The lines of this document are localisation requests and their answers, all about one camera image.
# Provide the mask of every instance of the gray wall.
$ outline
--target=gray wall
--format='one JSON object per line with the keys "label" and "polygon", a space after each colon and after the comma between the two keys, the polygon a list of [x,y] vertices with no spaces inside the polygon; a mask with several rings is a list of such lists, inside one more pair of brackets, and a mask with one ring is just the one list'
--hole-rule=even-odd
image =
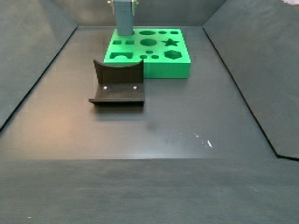
{"label": "gray wall", "polygon": [[74,28],[48,0],[0,0],[0,128]]}
{"label": "gray wall", "polygon": [[[106,0],[52,0],[78,25],[114,25]],[[134,25],[203,25],[227,0],[140,0]]]}
{"label": "gray wall", "polygon": [[228,0],[204,25],[279,155],[299,158],[299,10]]}

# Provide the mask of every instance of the white speck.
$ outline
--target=white speck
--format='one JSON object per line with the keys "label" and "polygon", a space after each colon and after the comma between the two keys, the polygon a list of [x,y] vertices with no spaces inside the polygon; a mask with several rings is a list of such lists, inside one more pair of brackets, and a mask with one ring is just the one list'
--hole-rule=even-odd
{"label": "white speck", "polygon": [[212,145],[211,145],[211,141],[208,140],[208,145],[209,145],[209,147],[212,148]]}

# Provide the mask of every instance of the gray floor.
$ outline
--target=gray floor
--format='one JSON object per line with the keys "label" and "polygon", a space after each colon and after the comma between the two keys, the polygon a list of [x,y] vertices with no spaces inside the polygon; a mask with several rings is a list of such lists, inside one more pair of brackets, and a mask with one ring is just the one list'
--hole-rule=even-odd
{"label": "gray floor", "polygon": [[1,162],[1,223],[296,224],[297,172],[280,159]]}
{"label": "gray floor", "polygon": [[191,78],[145,80],[142,111],[88,103],[110,29],[76,31],[1,133],[1,223],[299,222],[299,164],[275,158],[201,29],[183,30]]}
{"label": "gray floor", "polygon": [[181,30],[189,79],[145,80],[144,108],[94,108],[92,60],[112,29],[80,27],[1,133],[0,158],[273,158],[201,28]]}

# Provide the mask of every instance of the shape hole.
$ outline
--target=shape hole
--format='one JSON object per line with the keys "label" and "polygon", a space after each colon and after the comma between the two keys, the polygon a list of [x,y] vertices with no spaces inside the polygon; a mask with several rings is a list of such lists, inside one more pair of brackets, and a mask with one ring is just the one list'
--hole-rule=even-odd
{"label": "shape hole", "polygon": [[164,42],[164,45],[165,45],[165,46],[177,46],[177,43],[179,43],[180,41],[176,41],[176,40],[168,38],[168,39],[167,39],[165,41],[163,41],[163,42]]}
{"label": "shape hole", "polygon": [[121,40],[114,40],[113,45],[121,45]]}
{"label": "shape hole", "polygon": [[133,54],[130,52],[112,52],[109,54],[109,58],[113,59],[118,56],[126,57],[129,60],[133,58]]}
{"label": "shape hole", "polygon": [[168,51],[168,52],[164,53],[164,57],[171,59],[171,60],[177,60],[181,56],[183,56],[183,54],[180,52],[176,52],[176,51]]}
{"label": "shape hole", "polygon": [[141,35],[155,35],[153,31],[140,31],[138,32]]}
{"label": "shape hole", "polygon": [[125,42],[125,44],[129,45],[129,46],[130,46],[133,43],[134,43],[133,40],[128,40],[128,41]]}
{"label": "shape hole", "polygon": [[142,46],[155,46],[156,45],[156,41],[150,38],[145,38],[140,41],[140,44]]}

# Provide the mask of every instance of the circular hole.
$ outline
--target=circular hole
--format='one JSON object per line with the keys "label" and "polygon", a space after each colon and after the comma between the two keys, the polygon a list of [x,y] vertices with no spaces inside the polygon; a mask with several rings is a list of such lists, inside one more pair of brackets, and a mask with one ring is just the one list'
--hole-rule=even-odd
{"label": "circular hole", "polygon": [[142,46],[155,46],[156,45],[156,41],[150,38],[145,38],[140,41],[140,44]]}

